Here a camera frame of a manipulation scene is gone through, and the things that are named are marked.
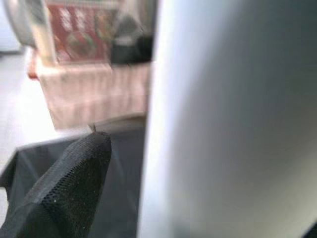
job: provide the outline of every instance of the packaging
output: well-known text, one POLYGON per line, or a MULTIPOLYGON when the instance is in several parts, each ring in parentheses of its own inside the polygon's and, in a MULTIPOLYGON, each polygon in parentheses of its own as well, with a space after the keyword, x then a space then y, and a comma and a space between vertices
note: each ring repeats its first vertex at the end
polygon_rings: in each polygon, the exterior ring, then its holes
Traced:
POLYGON ((45 5, 56 63, 109 62, 117 1, 47 0, 45 5))

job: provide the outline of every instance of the gray floor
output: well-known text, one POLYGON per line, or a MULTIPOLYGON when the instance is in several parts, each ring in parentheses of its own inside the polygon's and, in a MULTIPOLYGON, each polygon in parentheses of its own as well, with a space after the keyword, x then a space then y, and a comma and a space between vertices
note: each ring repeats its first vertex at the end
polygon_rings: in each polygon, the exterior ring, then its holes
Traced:
MULTIPOLYGON (((0 171, 16 147, 90 131, 88 127, 54 130, 40 84, 27 78, 29 56, 27 50, 0 58, 0 171)), ((6 210, 6 193, 0 188, 0 225, 6 210)))

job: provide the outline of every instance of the red label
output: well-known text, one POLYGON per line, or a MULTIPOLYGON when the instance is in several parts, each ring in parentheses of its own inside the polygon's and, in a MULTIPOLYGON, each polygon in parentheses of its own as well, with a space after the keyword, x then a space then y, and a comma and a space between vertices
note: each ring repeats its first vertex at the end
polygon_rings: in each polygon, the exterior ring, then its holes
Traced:
POLYGON ((109 61, 113 38, 110 10, 83 4, 48 3, 59 63, 109 61))

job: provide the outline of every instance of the black mesh fabric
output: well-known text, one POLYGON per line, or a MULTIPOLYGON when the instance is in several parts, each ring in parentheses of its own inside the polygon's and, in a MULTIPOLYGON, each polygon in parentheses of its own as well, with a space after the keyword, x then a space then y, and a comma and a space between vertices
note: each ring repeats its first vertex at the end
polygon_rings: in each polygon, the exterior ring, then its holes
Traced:
POLYGON ((111 158, 104 132, 71 144, 6 219, 0 238, 85 238, 111 158))

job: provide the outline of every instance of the black surface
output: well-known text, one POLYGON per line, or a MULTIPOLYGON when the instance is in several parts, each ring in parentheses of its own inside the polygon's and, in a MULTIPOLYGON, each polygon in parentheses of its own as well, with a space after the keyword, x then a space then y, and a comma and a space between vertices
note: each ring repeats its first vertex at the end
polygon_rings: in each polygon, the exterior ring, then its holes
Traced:
MULTIPOLYGON (((111 134, 112 156, 90 238, 134 238, 139 207, 144 130, 111 134)), ((9 199, 7 217, 74 140, 19 150, 0 177, 9 199)))

